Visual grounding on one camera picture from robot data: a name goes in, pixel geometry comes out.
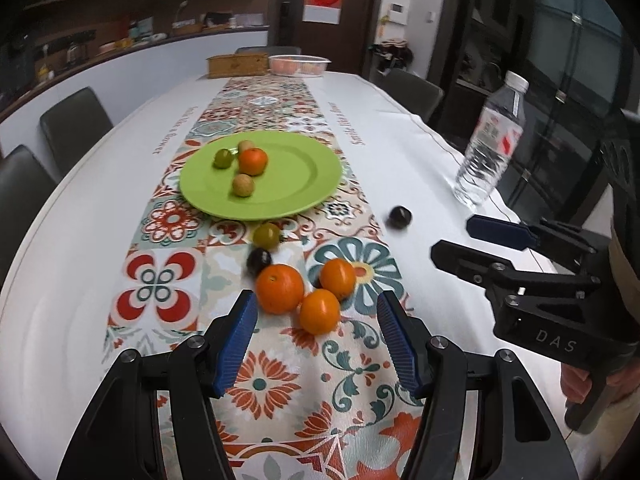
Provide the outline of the person right hand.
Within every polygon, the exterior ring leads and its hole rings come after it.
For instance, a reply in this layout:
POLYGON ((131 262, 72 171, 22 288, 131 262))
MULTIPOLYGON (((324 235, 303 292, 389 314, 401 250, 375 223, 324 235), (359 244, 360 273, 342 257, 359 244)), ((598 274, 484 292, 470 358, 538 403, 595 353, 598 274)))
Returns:
MULTIPOLYGON (((639 360, 630 361, 622 370, 608 376, 608 385, 614 389, 612 403, 620 402, 634 393, 640 384, 639 360)), ((585 370, 563 364, 561 366, 561 390, 567 400, 582 403, 590 393, 592 381, 585 370)))

